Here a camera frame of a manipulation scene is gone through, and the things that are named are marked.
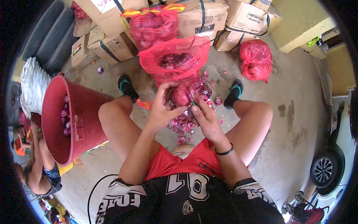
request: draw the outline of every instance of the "cart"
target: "cart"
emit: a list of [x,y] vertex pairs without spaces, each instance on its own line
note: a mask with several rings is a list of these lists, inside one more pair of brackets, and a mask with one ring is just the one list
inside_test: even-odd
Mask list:
[[291,204],[286,204],[285,207],[281,209],[283,214],[289,213],[293,216],[293,223],[294,224],[318,224],[322,221],[324,216],[324,209],[328,209],[329,206],[326,206],[324,208],[316,208],[314,205],[312,205],[309,201],[305,200],[303,198],[303,191],[299,191],[295,195],[295,202]]

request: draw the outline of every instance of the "handwritten label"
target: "handwritten label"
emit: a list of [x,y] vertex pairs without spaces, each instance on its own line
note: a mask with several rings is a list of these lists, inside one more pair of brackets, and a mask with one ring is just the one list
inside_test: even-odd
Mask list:
[[117,7],[114,0],[91,0],[91,2],[98,8],[101,13],[105,13],[114,7]]

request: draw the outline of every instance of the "red mesh bag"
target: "red mesh bag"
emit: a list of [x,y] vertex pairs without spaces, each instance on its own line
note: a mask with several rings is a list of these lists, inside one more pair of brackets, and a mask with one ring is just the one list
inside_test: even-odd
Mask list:
[[184,8],[183,4],[158,5],[140,11],[129,9],[122,16],[131,17],[129,32],[138,50],[143,51],[178,36],[178,12]]
[[71,9],[73,10],[74,16],[76,19],[87,18],[88,15],[81,9],[75,1],[72,2]]
[[249,40],[240,45],[242,75],[248,80],[263,80],[266,83],[272,70],[272,55],[267,43]]
[[[189,86],[199,80],[200,68],[208,60],[209,49],[210,39],[207,36],[173,39],[140,51],[139,63],[156,80],[157,86],[169,81]],[[191,56],[175,64],[173,69],[161,67],[163,58],[167,55],[183,53]]]

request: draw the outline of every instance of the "black jersey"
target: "black jersey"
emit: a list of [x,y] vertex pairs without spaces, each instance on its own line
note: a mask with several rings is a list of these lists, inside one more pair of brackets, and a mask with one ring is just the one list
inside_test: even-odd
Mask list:
[[231,191],[199,173],[154,178],[142,185],[116,179],[109,185],[96,223],[285,223],[271,197],[254,179]]

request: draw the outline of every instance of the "red shorts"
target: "red shorts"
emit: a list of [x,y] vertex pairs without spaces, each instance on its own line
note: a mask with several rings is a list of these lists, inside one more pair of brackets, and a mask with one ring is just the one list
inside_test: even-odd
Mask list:
[[218,155],[210,147],[211,141],[204,138],[186,157],[173,156],[160,145],[159,152],[151,159],[144,181],[178,173],[202,173],[222,179]]

